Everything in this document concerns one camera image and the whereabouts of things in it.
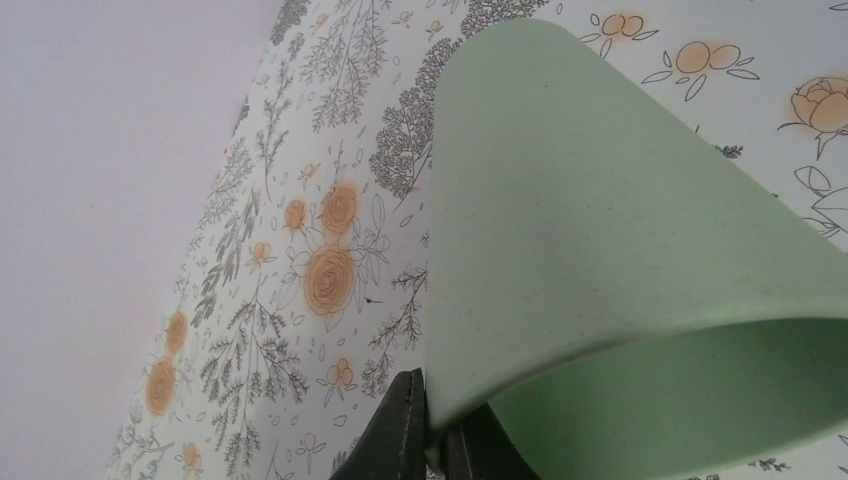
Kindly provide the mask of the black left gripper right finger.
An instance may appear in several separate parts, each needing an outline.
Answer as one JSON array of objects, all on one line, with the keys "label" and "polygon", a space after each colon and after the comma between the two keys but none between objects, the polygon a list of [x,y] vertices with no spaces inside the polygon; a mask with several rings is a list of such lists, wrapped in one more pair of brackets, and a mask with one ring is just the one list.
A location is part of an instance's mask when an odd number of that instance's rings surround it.
[{"label": "black left gripper right finger", "polygon": [[538,480],[488,403],[450,426],[441,444],[446,479]]}]

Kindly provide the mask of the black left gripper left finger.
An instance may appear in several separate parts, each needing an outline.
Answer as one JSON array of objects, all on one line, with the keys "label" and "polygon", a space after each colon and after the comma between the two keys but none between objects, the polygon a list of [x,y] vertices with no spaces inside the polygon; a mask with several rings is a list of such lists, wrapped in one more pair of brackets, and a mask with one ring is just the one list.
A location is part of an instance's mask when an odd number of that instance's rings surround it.
[{"label": "black left gripper left finger", "polygon": [[421,480],[426,393],[420,368],[399,372],[356,446],[331,480]]}]

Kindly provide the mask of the mint green plastic cup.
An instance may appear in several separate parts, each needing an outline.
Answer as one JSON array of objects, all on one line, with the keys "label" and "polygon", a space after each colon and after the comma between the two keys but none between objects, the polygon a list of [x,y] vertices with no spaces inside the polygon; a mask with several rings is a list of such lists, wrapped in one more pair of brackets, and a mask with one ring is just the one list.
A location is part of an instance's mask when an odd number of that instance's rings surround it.
[{"label": "mint green plastic cup", "polygon": [[564,28],[436,88],[429,452],[488,403],[540,479],[682,479],[847,426],[847,262]]}]

